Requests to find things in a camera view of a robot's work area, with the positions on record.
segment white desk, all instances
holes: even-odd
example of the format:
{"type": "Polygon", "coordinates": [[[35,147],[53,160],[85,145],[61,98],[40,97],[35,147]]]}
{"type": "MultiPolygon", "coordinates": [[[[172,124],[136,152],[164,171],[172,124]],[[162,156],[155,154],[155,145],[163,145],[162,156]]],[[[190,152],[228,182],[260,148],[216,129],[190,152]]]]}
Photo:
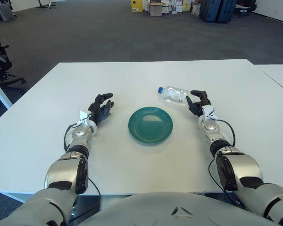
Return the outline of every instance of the white desk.
{"type": "Polygon", "coordinates": [[[272,80],[283,87],[283,65],[256,65],[272,80]]]}
{"type": "MultiPolygon", "coordinates": [[[[283,186],[283,88],[248,60],[213,60],[58,64],[0,117],[0,191],[42,189],[47,169],[64,152],[68,125],[107,92],[115,106],[99,125],[88,159],[103,194],[220,191],[208,174],[212,156],[198,117],[157,94],[167,85],[206,90],[216,115],[233,126],[236,147],[258,161],[265,182],[283,186]],[[159,145],[140,144],[129,134],[129,117],[145,106],[173,119],[172,134],[159,145]]],[[[227,126],[221,129],[232,140],[227,126]]],[[[217,177],[215,165],[212,170],[217,177]]],[[[96,191],[90,185],[86,193],[96,191]]]]}

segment gray carpet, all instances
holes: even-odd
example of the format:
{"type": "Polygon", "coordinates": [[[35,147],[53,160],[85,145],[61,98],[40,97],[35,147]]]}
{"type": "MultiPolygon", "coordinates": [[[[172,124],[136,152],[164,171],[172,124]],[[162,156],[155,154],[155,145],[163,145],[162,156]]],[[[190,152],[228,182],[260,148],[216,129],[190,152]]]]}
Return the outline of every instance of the gray carpet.
{"type": "MultiPolygon", "coordinates": [[[[27,80],[26,90],[59,62],[246,58],[283,64],[283,23],[256,14],[234,15],[228,24],[205,23],[189,12],[153,18],[132,13],[128,0],[67,0],[16,14],[15,21],[0,22],[0,38],[10,45],[9,72],[27,80]]],[[[13,103],[21,97],[6,94],[13,103]]],[[[5,110],[0,103],[0,116],[5,110]]],[[[17,206],[0,195],[0,218],[17,206]]]]}

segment bottle cap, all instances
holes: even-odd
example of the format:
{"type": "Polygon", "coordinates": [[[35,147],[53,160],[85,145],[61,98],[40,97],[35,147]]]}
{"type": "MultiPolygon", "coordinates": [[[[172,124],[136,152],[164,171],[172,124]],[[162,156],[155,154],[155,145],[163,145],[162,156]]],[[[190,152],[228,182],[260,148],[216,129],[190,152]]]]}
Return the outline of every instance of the bottle cap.
{"type": "Polygon", "coordinates": [[[162,88],[162,87],[159,87],[159,89],[158,89],[158,93],[160,93],[160,94],[162,94],[163,92],[164,92],[164,88],[162,88]]]}

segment yellow box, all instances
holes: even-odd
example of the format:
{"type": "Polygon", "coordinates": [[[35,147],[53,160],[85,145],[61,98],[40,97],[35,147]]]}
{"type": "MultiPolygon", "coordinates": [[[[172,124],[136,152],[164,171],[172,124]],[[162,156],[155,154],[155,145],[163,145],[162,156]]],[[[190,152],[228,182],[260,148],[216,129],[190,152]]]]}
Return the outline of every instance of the yellow box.
{"type": "Polygon", "coordinates": [[[142,0],[131,0],[131,11],[142,12],[142,0]]]}
{"type": "Polygon", "coordinates": [[[191,5],[185,4],[183,5],[183,12],[189,12],[191,10],[191,5]]]}

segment black suitcase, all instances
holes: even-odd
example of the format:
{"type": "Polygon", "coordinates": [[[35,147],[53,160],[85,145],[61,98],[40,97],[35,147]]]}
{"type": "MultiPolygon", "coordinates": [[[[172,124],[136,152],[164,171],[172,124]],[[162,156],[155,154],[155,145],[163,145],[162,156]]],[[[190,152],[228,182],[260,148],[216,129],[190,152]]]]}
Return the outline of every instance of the black suitcase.
{"type": "Polygon", "coordinates": [[[216,21],[220,23],[226,23],[231,20],[235,11],[237,0],[221,0],[216,21]]]}
{"type": "Polygon", "coordinates": [[[200,18],[204,21],[215,21],[221,0],[202,0],[200,18]]]}

